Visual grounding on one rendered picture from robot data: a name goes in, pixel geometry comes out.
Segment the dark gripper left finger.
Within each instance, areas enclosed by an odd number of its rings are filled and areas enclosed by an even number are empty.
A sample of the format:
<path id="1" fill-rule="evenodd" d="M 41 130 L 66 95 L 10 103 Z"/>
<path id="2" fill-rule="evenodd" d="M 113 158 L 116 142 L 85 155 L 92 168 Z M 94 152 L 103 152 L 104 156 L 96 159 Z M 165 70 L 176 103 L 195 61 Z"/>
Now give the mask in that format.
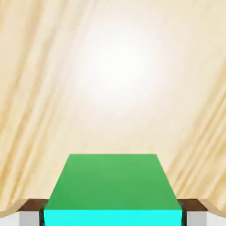
<path id="1" fill-rule="evenodd" d="M 48 199 L 20 199 L 0 211 L 0 226 L 44 226 L 40 212 Z"/>

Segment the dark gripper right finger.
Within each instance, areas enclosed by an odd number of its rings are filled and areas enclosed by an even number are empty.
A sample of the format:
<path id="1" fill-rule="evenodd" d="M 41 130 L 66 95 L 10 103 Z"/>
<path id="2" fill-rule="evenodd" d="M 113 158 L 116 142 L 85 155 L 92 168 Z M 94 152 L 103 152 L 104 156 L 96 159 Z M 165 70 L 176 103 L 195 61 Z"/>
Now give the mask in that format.
<path id="1" fill-rule="evenodd" d="M 226 212 L 207 199 L 178 199 L 182 226 L 226 226 Z"/>

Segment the small green cube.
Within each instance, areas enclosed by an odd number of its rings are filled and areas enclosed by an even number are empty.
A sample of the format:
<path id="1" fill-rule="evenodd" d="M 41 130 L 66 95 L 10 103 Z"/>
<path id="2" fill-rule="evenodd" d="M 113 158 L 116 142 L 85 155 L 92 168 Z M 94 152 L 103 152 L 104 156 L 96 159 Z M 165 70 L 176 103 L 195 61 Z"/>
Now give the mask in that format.
<path id="1" fill-rule="evenodd" d="M 181 226 L 182 209 L 155 154 L 71 154 L 44 217 L 45 226 Z"/>

